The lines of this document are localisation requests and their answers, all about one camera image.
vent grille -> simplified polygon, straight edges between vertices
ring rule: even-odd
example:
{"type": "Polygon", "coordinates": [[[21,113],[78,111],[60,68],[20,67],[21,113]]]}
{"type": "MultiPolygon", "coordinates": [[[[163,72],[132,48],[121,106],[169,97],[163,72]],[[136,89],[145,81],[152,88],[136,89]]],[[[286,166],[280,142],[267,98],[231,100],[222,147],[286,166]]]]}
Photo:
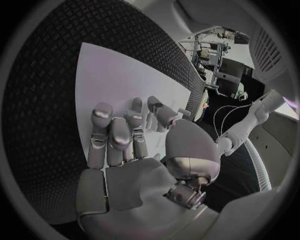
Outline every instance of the vent grille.
{"type": "Polygon", "coordinates": [[[261,28],[254,47],[254,56],[262,72],[268,72],[282,58],[275,43],[269,35],[261,28]]]}

perforated mesh surface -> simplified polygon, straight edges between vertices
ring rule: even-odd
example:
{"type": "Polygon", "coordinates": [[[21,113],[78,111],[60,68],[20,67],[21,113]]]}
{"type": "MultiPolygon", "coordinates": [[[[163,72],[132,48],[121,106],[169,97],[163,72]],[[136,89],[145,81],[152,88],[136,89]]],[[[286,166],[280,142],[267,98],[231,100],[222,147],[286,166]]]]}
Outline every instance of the perforated mesh surface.
{"type": "Polygon", "coordinates": [[[82,42],[133,57],[191,90],[187,109],[192,116],[204,89],[171,38],[127,3],[68,0],[48,15],[12,67],[3,100],[2,131],[21,190],[51,224],[76,218],[77,181],[87,167],[75,110],[82,42]]]}

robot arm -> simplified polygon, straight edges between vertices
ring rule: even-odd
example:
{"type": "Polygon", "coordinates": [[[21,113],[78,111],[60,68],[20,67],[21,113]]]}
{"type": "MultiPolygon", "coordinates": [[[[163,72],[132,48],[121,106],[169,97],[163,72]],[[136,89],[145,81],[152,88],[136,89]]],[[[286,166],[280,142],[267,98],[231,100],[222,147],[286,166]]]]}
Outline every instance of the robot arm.
{"type": "Polygon", "coordinates": [[[269,113],[279,108],[284,99],[275,90],[271,90],[263,100],[256,100],[249,109],[247,116],[229,128],[216,141],[219,155],[231,155],[249,137],[251,131],[264,123],[269,113]]]}

white board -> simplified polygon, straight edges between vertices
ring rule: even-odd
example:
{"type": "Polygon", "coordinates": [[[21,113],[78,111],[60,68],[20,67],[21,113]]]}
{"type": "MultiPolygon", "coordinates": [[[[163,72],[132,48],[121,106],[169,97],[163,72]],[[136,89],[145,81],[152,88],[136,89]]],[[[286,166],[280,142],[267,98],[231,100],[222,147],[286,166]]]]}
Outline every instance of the white board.
{"type": "MultiPolygon", "coordinates": [[[[92,131],[91,113],[99,102],[113,107],[114,117],[123,117],[132,100],[143,100],[143,127],[148,113],[147,99],[156,96],[162,103],[178,111],[185,109],[190,91],[156,69],[119,52],[82,43],[75,83],[77,126],[81,145],[88,158],[92,131]]],[[[166,132],[145,130],[149,157],[166,155],[166,132]]]]}

